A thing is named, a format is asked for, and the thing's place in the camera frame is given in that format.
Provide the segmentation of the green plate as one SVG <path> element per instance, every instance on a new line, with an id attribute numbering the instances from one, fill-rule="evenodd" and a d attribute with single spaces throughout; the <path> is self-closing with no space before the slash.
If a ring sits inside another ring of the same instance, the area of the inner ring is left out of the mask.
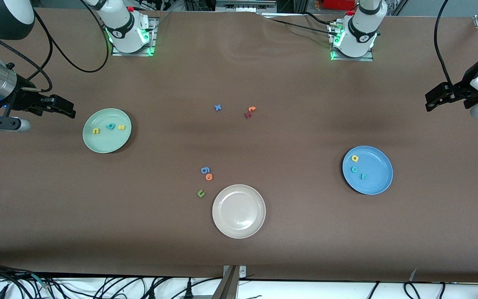
<path id="1" fill-rule="evenodd" d="M 114 123 L 116 128 L 108 130 L 106 125 Z M 125 125 L 125 130 L 118 130 L 119 125 Z M 92 133 L 93 128 L 98 127 L 100 134 Z M 132 122 L 129 116 L 120 109 L 106 108 L 95 112 L 85 122 L 82 130 L 82 139 L 91 151 L 107 154 L 112 153 L 128 142 L 132 133 Z"/>

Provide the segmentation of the blue plate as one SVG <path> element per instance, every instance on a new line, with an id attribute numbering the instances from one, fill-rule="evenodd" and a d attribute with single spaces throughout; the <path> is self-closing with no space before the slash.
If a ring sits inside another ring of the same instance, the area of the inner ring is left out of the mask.
<path id="1" fill-rule="evenodd" d="M 351 156 L 360 157 L 357 163 L 351 161 Z M 351 172 L 351 167 L 358 168 L 357 173 Z M 341 171 L 347 184 L 355 191 L 364 195 L 378 195 L 386 191 L 393 181 L 393 166 L 387 155 L 379 149 L 361 145 L 351 148 L 344 156 Z M 361 173 L 366 173 L 366 179 L 361 180 Z"/>

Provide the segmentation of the red box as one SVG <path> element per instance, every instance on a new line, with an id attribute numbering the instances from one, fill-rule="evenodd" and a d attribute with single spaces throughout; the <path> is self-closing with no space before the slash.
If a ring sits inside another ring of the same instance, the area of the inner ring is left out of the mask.
<path id="1" fill-rule="evenodd" d="M 356 4 L 356 0 L 322 0 L 323 8 L 334 11 L 350 11 Z"/>

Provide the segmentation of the beige plate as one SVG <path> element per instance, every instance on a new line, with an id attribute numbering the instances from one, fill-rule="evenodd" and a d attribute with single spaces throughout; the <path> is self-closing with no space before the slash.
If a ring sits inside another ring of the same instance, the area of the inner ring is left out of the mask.
<path id="1" fill-rule="evenodd" d="M 216 195 L 211 212 L 220 233 L 242 240 L 258 233 L 266 219 L 267 209 L 257 190 L 237 184 L 225 187 Z"/>

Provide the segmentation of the grey equipment rack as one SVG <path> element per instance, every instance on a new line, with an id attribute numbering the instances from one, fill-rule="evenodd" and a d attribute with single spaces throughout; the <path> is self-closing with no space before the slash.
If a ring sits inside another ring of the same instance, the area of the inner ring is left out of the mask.
<path id="1" fill-rule="evenodd" d="M 277 0 L 216 0 L 215 11 L 276 13 Z"/>

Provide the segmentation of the brown table cover sheet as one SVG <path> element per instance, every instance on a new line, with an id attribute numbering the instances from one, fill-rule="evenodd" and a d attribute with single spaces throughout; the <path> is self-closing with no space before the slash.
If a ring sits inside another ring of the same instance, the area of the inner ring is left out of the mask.
<path id="1" fill-rule="evenodd" d="M 52 92 L 76 118 L 18 113 L 30 131 L 0 131 L 0 265 L 195 277 L 246 265 L 256 279 L 400 282 L 417 267 L 419 281 L 478 281 L 478 119 L 462 102 L 424 107 L 444 79 L 434 24 L 385 18 L 372 62 L 331 61 L 326 37 L 254 13 L 171 13 L 154 56 L 111 57 L 93 74 L 54 53 Z M 82 130 L 106 108 L 132 133 L 100 154 Z M 361 145 L 393 166 L 378 195 L 343 177 Z M 211 212 L 237 184 L 267 209 L 242 240 Z"/>

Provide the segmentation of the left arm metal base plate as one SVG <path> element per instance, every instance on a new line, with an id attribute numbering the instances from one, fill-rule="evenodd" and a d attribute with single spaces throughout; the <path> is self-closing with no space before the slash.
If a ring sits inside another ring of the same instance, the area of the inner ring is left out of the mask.
<path id="1" fill-rule="evenodd" d="M 354 36 L 349 29 L 345 28 L 345 23 L 331 22 L 327 25 L 330 33 L 330 56 L 332 60 L 342 61 L 373 61 L 372 47 L 377 33 L 371 35 L 360 33 Z"/>

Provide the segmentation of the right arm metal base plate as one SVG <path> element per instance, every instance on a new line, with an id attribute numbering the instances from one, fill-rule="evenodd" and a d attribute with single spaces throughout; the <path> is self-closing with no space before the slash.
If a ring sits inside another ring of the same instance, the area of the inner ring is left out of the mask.
<path id="1" fill-rule="evenodd" d="M 123 33 L 119 30 L 107 29 L 112 43 L 114 56 L 153 56 L 156 47 L 159 18 L 150 18 L 139 12 L 131 12 L 134 23 L 131 29 Z"/>

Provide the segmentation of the metal table edge bracket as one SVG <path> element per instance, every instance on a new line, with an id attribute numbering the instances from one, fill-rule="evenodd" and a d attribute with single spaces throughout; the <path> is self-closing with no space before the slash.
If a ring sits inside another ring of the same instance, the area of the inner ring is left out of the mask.
<path id="1" fill-rule="evenodd" d="M 224 265 L 223 277 L 211 299 L 237 299 L 239 280 L 246 277 L 246 265 Z"/>

